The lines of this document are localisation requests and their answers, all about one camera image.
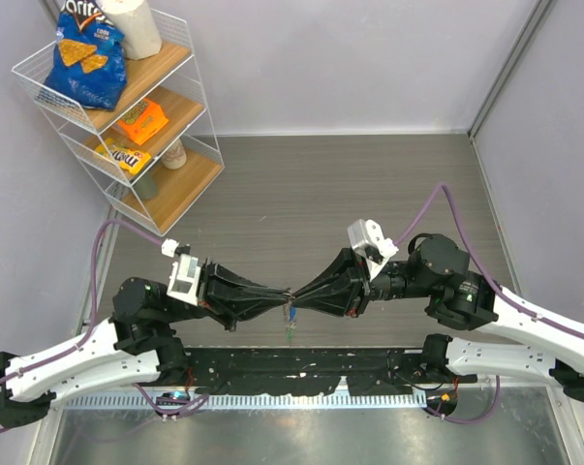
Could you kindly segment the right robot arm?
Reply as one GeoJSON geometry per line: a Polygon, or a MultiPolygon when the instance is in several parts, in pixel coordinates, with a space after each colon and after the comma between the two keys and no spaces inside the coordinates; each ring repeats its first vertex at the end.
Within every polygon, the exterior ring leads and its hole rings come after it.
{"type": "Polygon", "coordinates": [[[538,307],[481,269],[471,269],[471,253],[443,234],[415,236],[404,261],[395,260],[397,246],[379,233],[352,234],[350,243],[325,271],[295,291],[259,285],[210,264],[208,304],[223,311],[226,328],[233,330],[282,305],[354,318],[372,301],[425,298],[424,312],[438,324],[513,342],[474,351],[461,338],[431,334],[419,359],[426,379],[482,373],[531,377],[556,384],[567,397],[584,403],[584,324],[538,307]]]}

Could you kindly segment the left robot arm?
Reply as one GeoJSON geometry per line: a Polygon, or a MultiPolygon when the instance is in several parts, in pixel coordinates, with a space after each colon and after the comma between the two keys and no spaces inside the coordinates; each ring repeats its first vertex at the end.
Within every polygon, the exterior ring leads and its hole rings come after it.
{"type": "Polygon", "coordinates": [[[90,391],[187,381],[192,363],[171,324],[210,318],[226,330],[292,299],[216,263],[184,256],[169,281],[126,280],[110,317],[80,336],[28,356],[0,352],[0,425],[43,419],[51,408],[90,391]]]}

